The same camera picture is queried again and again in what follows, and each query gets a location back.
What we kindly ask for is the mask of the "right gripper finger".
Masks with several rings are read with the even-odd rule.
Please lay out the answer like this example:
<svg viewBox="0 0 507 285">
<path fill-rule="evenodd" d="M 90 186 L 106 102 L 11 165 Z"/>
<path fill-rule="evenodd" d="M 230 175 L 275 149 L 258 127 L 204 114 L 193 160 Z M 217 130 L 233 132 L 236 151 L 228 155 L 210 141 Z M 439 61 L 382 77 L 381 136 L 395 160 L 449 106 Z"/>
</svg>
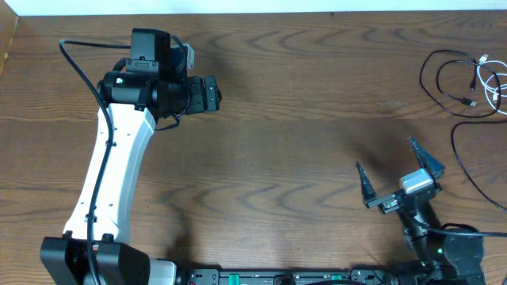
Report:
<svg viewBox="0 0 507 285">
<path fill-rule="evenodd" d="M 431 177 L 441 178 L 444 175 L 445 166 L 428 153 L 414 137 L 410 136 L 408 141 L 419 166 L 426 169 Z"/>
<path fill-rule="evenodd" d="M 366 208 L 370 208 L 372 206 L 372 202 L 376 200 L 376 193 L 368 176 L 362 167 L 362 165 L 357 161 L 356 169 L 360 178 L 360 186 L 361 186 L 361 194 L 363 196 L 363 203 Z"/>
</svg>

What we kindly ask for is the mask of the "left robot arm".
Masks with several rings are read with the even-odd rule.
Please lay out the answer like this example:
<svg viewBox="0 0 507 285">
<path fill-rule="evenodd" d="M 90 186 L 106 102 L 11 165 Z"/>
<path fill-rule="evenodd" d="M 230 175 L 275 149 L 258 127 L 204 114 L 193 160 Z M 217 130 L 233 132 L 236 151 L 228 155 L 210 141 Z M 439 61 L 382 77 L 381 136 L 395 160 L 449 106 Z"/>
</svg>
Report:
<svg viewBox="0 0 507 285">
<path fill-rule="evenodd" d="M 140 166 L 158 122 L 215 112 L 214 76 L 190 76 L 194 51 L 175 35 L 134 28 L 130 55 L 90 90 L 99 105 L 97 137 L 81 195 L 61 237 L 46 237 L 40 260 L 57 284 L 185 284 L 173 261 L 130 246 Z"/>
</svg>

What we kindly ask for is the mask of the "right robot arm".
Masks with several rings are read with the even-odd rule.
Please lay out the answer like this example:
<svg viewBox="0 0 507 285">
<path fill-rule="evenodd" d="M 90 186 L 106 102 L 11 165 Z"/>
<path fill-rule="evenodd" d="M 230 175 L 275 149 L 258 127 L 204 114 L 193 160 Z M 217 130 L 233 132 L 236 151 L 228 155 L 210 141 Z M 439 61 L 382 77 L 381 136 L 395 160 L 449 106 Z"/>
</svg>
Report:
<svg viewBox="0 0 507 285">
<path fill-rule="evenodd" d="M 363 203 L 378 207 L 384 214 L 395 213 L 416 261 L 398 264 L 383 271 L 382 284 L 484 284 L 482 270 L 483 236 L 473 226 L 440 223 L 430 201 L 442 191 L 437 182 L 444 165 L 429 154 L 416 139 L 409 138 L 419 169 L 400 178 L 400 189 L 378 197 L 360 163 Z"/>
</svg>

